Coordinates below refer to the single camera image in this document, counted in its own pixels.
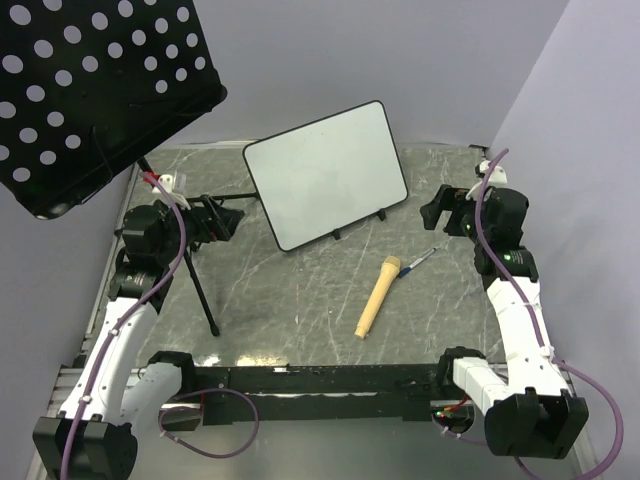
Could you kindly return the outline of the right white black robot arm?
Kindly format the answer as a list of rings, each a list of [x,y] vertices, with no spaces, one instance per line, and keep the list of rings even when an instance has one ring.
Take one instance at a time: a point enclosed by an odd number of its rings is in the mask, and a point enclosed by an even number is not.
[[[448,398],[466,394],[484,417],[486,443],[496,456],[563,459],[589,417],[586,401],[571,394],[553,352],[539,302],[539,274],[521,243],[529,201],[509,188],[492,188],[481,203],[448,184],[420,209],[425,229],[442,213],[452,237],[474,244],[474,266],[498,320],[507,377],[484,354],[461,346],[445,350],[436,384]]]

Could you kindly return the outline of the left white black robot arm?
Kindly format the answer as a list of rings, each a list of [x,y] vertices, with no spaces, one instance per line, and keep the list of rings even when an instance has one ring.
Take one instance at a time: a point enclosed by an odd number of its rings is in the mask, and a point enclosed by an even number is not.
[[[101,331],[80,378],[54,417],[38,419],[33,440],[51,479],[126,479],[139,443],[170,398],[184,402],[198,387],[193,358],[158,352],[128,383],[156,324],[176,266],[203,244],[228,241],[244,217],[202,195],[172,209],[157,200],[128,210],[124,246],[108,292]]]

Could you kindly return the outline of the white blue whiteboard marker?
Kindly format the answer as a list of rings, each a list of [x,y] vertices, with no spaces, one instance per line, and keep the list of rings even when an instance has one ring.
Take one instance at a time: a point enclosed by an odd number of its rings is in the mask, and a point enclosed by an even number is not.
[[[417,258],[416,260],[414,260],[411,264],[409,264],[408,266],[404,267],[398,274],[399,278],[404,278],[406,275],[408,275],[412,270],[414,270],[417,266],[419,266],[421,263],[423,263],[425,260],[429,259],[433,254],[436,253],[436,251],[438,250],[437,247],[432,247],[430,248],[427,252],[425,252],[421,257]]]

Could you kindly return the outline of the white whiteboard black frame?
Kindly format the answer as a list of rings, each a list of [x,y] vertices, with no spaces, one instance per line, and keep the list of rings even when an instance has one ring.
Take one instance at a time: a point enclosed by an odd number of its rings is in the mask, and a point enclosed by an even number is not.
[[[409,196],[379,100],[258,140],[242,155],[283,252],[333,235]]]

